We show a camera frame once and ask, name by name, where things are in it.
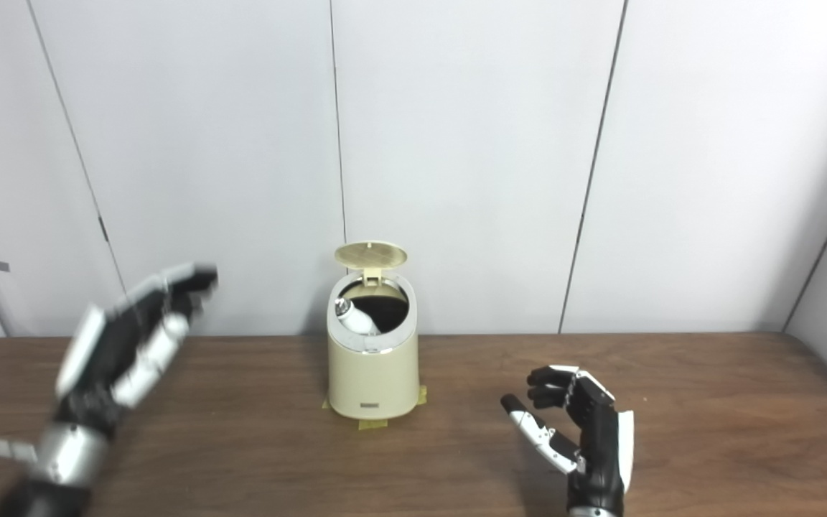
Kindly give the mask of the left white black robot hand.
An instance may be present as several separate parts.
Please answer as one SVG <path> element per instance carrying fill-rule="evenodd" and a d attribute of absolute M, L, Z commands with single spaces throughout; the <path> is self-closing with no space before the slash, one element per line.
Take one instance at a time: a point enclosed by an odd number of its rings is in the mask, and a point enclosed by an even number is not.
<path fill-rule="evenodd" d="M 173 363 L 218 274 L 212 263 L 184 263 L 152 274 L 114 307 L 91 305 L 62 360 L 52 422 L 113 439 Z"/>

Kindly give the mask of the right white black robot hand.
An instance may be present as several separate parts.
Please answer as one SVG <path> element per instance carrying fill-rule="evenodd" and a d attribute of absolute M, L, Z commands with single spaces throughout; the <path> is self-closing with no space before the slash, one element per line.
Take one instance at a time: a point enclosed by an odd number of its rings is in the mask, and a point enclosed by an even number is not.
<path fill-rule="evenodd" d="M 526 376 L 535 409 L 564 410 L 579 430 L 577 442 L 549 426 L 518 396 L 501 406 L 542 458 L 566 478 L 569 516 L 623 516 L 635 456 L 635 415 L 616 410 L 616 397 L 576 365 L 546 365 Z"/>

